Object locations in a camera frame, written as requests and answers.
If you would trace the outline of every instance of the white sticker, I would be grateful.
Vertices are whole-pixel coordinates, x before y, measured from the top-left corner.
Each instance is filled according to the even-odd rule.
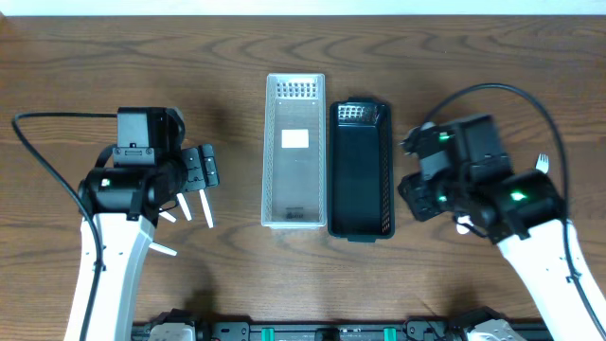
[[[307,129],[282,131],[282,148],[309,148],[310,132]]]

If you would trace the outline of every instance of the plastic tray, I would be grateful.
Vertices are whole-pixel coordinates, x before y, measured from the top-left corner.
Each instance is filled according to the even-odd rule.
[[[262,225],[326,225],[325,103],[322,74],[267,77]]]
[[[350,98],[330,107],[329,233],[350,242],[394,234],[391,113]]]

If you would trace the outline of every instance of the black plastic bin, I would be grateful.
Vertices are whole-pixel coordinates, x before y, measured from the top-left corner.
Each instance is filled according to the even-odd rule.
[[[395,230],[391,112],[373,99],[330,106],[329,233],[350,242]]]

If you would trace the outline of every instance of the table surface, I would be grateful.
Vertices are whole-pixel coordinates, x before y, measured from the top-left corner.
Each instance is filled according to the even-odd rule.
[[[524,285],[487,241],[448,216],[413,220],[396,194],[396,234],[350,243],[319,230],[278,231],[260,220],[265,82],[272,72],[326,75],[327,103],[391,103],[393,145],[438,101],[499,81],[536,95],[563,133],[572,217],[594,276],[606,286],[606,21],[600,17],[6,18],[0,27],[0,330],[9,339],[62,338],[80,264],[80,215],[17,141],[20,112],[115,113],[177,106],[186,146],[212,143],[222,182],[209,190],[216,228],[161,221],[136,320],[171,308],[209,320],[401,320],[487,305],[537,317]],[[438,121],[495,114],[517,171],[558,157],[541,117],[521,99],[469,95]],[[24,121],[28,138],[72,184],[116,141],[108,119]],[[393,150],[394,181],[418,169]]]

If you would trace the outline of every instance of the white backdrop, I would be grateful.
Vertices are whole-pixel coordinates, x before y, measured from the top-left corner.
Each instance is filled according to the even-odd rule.
[[[5,15],[606,14],[606,0],[0,0],[0,11]]]

